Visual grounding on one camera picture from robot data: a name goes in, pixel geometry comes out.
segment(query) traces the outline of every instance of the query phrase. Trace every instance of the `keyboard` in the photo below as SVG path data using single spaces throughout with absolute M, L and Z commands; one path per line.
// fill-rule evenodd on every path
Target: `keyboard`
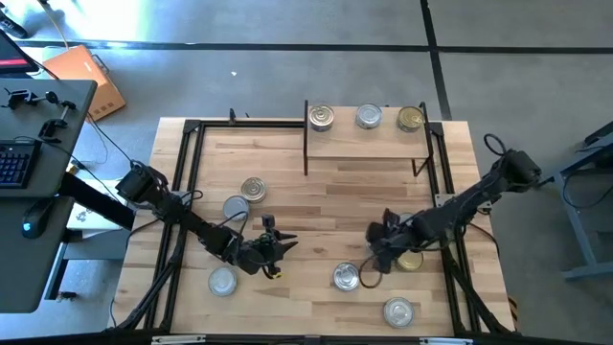
M 0 189 L 28 187 L 40 144 L 38 140 L 0 140 Z

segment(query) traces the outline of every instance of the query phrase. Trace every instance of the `cardboard box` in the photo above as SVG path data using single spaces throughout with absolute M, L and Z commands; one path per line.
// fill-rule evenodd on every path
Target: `cardboard box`
M 106 67 L 95 60 L 85 46 L 71 48 L 56 57 L 43 62 L 51 72 L 63 80 L 93 80 L 98 83 L 94 100 L 89 107 L 89 113 L 94 120 L 112 113 L 125 105 L 119 90 L 103 70 Z

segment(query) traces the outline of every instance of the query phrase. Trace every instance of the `computer mouse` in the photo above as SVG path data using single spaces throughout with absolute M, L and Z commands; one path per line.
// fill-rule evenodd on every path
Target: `computer mouse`
M 35 202 L 23 215 L 21 234 L 27 239 L 36 239 L 45 232 L 53 209 L 54 199 L 46 197 Z

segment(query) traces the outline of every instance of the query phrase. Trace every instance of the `wooden shelf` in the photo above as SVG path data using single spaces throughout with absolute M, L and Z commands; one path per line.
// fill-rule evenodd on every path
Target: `wooden shelf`
M 396 126 L 399 107 L 382 107 L 381 124 L 363 129 L 355 124 L 356 106 L 333 106 L 330 130 L 307 131 L 308 158 L 427 158 L 423 127 L 407 133 Z

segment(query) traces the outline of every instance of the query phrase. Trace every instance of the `wooden table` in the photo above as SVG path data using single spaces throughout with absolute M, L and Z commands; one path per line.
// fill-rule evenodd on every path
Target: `wooden table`
M 162 118 L 150 159 L 152 167 L 173 176 L 181 130 L 185 119 Z M 479 174 L 466 122 L 443 123 L 453 181 L 458 192 Z M 190 142 L 192 156 L 195 136 Z M 172 332 L 200 334 L 344 334 L 344 335 L 452 335 L 443 267 L 439 253 L 424 253 L 417 272 L 383 277 L 380 287 L 359 287 L 342 292 L 331 285 L 331 273 L 341 262 L 360 264 L 371 253 L 364 240 L 371 221 L 381 219 L 385 207 L 415 213 L 432 207 L 427 173 L 417 178 L 408 159 L 309 159 L 303 176 L 302 130 L 289 128 L 208 128 L 205 134 L 196 189 L 204 197 L 193 207 L 206 220 L 223 219 L 222 204 L 239 194 L 250 176 L 268 185 L 264 202 L 252 206 L 245 228 L 247 238 L 262 231 L 260 216 L 275 215 L 277 228 L 298 235 L 279 266 L 284 276 L 268 280 L 239 269 L 238 289 L 230 297 L 209 291 L 209 274 L 224 265 L 209 255 L 189 233 L 176 299 Z M 183 181 L 187 181 L 189 161 Z M 135 226 L 152 216 L 137 218 Z M 474 221 L 490 231 L 488 218 Z M 133 236 L 125 256 L 115 297 L 119 320 L 141 300 L 151 283 L 162 225 Z M 472 281 L 500 322 L 512 328 L 511 312 L 494 244 L 471 229 L 465 235 Z M 375 272 L 366 272 L 373 281 Z M 460 293 L 463 320 L 467 324 L 465 298 Z M 159 322 L 166 290 L 158 305 Z M 413 325 L 391 328 L 382 306 L 392 297 L 405 297 L 416 310 Z

